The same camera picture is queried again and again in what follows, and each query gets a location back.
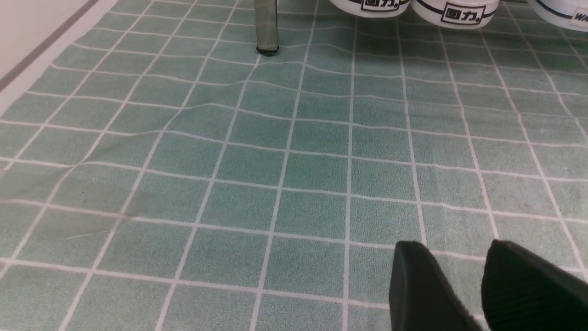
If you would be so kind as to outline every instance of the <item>printed logo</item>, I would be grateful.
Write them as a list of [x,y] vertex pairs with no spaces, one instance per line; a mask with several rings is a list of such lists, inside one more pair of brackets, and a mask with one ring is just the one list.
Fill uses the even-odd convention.
[[588,29],[588,8],[578,7],[574,15],[572,15],[570,25]]
[[448,2],[443,10],[441,22],[454,25],[478,25],[486,6],[462,6]]
[[362,0],[362,10],[366,12],[393,12],[398,8],[399,0]]

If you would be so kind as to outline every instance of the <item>white grid line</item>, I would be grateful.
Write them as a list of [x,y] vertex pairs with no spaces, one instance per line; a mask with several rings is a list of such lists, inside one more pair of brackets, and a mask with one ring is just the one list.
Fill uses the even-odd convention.
[[[319,1],[317,0],[316,4],[315,4],[315,16],[312,21],[313,27],[316,25],[316,14],[318,13],[318,10],[319,10]],[[266,276],[268,273],[269,258],[270,258],[270,253],[271,253],[271,249],[272,249],[273,235],[275,232],[276,221],[278,218],[278,209],[279,209],[279,205],[280,205],[280,199],[282,197],[284,180],[286,178],[286,167],[288,165],[288,156],[289,156],[289,152],[290,152],[290,146],[292,145],[292,136],[294,133],[294,125],[296,124],[296,115],[298,113],[298,105],[300,102],[300,95],[302,94],[302,83],[304,82],[306,61],[308,60],[308,54],[310,51],[310,45],[312,43],[313,34],[314,34],[314,29],[311,29],[310,35],[308,37],[308,44],[306,46],[306,51],[304,54],[304,61],[302,63],[302,69],[300,70],[300,79],[298,81],[298,90],[296,93],[296,99],[294,101],[294,110],[292,112],[292,120],[290,123],[290,130],[288,132],[288,140],[286,141],[286,151],[284,152],[284,159],[282,161],[282,170],[280,171],[280,179],[278,182],[278,192],[276,193],[276,202],[273,207],[272,219],[271,219],[270,226],[269,226],[268,242],[265,247],[265,255],[263,257],[263,264],[262,264],[262,268],[261,268],[261,273],[259,275],[258,292],[257,292],[257,295],[255,296],[255,304],[253,305],[253,313],[252,313],[252,317],[251,317],[251,324],[249,325],[249,331],[255,331],[257,321],[258,321],[258,316],[259,316],[259,311],[260,311],[261,301],[262,301],[262,295],[263,295],[263,287],[265,285],[265,280],[266,280]]]

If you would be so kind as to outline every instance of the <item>green tiled mat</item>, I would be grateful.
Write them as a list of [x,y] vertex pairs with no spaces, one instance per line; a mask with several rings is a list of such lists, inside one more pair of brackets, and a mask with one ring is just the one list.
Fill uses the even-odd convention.
[[588,277],[588,34],[119,0],[0,110],[0,329],[389,330],[394,245],[483,324],[493,238]]

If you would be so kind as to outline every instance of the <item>black rubber foot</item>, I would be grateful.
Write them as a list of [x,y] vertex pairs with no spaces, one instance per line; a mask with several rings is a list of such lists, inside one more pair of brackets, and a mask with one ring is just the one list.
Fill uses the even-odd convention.
[[256,47],[255,49],[257,49],[257,52],[259,52],[264,57],[272,57],[278,52],[278,50],[280,49],[280,46],[278,46],[275,50],[274,49],[261,49],[259,47]]

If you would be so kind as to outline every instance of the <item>metal leg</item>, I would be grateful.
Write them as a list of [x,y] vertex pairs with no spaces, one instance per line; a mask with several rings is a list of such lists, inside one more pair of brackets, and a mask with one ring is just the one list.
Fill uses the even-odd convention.
[[262,55],[273,55],[278,51],[278,5],[277,0],[254,0],[257,50]]

